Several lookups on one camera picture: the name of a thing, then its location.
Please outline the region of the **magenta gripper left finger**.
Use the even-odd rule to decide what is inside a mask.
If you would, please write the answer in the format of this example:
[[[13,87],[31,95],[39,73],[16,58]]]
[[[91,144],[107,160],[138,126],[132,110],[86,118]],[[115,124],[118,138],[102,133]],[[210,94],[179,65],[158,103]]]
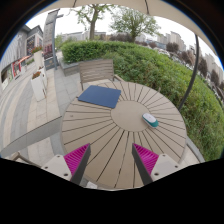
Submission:
[[[65,156],[55,155],[42,169],[79,185],[90,154],[90,144],[85,144]]]

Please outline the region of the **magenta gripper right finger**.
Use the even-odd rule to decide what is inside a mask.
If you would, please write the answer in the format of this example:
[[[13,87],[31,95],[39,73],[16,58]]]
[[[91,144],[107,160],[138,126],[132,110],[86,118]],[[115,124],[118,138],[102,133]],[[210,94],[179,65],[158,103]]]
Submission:
[[[180,169],[180,165],[167,154],[156,154],[135,143],[132,155],[144,185],[168,176]]]

